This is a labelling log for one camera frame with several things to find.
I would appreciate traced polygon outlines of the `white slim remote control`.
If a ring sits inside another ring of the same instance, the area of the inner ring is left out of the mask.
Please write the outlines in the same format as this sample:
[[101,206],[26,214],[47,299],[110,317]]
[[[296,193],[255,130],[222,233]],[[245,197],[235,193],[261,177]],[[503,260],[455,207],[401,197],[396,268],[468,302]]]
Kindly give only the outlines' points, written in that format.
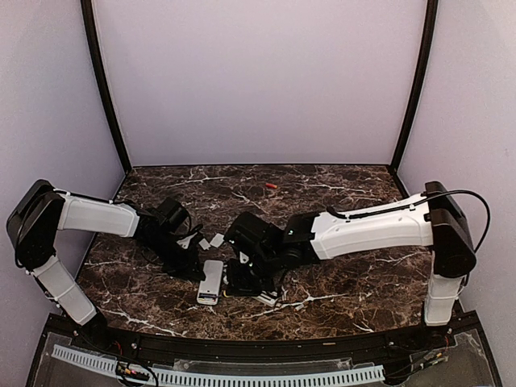
[[263,291],[260,295],[255,296],[254,299],[256,299],[259,302],[264,303],[266,306],[274,307],[278,302],[279,296],[276,291],[272,291],[272,292]]

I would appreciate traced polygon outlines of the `grey remote control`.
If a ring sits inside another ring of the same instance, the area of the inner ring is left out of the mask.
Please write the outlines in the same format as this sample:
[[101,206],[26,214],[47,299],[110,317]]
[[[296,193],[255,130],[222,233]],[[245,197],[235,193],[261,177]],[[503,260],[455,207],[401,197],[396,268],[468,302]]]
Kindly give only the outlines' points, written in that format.
[[223,279],[224,263],[221,260],[206,260],[203,266],[205,279],[200,281],[197,303],[205,306],[214,306],[218,303],[220,288]]

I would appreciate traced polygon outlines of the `grey remote battery cover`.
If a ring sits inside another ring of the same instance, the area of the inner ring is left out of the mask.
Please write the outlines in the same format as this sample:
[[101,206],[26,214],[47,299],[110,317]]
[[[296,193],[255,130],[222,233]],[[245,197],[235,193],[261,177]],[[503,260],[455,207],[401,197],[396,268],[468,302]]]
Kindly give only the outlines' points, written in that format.
[[224,243],[224,235],[217,233],[213,239],[210,241],[210,245],[214,248],[219,248]]

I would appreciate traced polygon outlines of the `white battery cover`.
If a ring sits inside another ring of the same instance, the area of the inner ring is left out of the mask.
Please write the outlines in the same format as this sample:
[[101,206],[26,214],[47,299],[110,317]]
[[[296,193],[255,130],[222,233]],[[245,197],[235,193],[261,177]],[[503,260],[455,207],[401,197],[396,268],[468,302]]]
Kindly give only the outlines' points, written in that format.
[[206,239],[201,239],[199,242],[198,242],[198,245],[203,249],[203,250],[208,250],[210,249],[211,245],[208,243],[208,241]]

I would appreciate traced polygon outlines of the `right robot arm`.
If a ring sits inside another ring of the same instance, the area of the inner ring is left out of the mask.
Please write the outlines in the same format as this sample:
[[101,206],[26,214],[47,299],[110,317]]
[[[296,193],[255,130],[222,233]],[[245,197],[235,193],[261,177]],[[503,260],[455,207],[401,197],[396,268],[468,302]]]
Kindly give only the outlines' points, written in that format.
[[466,215],[454,200],[461,192],[446,190],[438,181],[425,184],[422,193],[400,202],[361,210],[296,214],[285,228],[243,212],[223,239],[236,257],[227,263],[227,294],[259,297],[279,293],[278,272],[318,264],[338,256],[382,248],[419,246],[433,254],[432,270],[423,303],[423,323],[411,333],[411,342],[427,350],[443,335],[455,300],[476,266],[476,252]]

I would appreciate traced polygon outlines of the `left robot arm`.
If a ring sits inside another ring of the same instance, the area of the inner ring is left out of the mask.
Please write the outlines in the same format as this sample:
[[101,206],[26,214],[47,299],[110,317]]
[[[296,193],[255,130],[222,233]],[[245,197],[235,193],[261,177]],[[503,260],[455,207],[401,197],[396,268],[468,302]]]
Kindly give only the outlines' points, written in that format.
[[6,221],[15,264],[35,278],[43,291],[80,327],[81,336],[97,352],[113,346],[113,332],[57,256],[58,231],[75,230],[134,239],[154,252],[171,277],[191,281],[206,278],[198,257],[201,225],[187,209],[166,198],[143,209],[132,202],[113,202],[55,188],[39,179]]

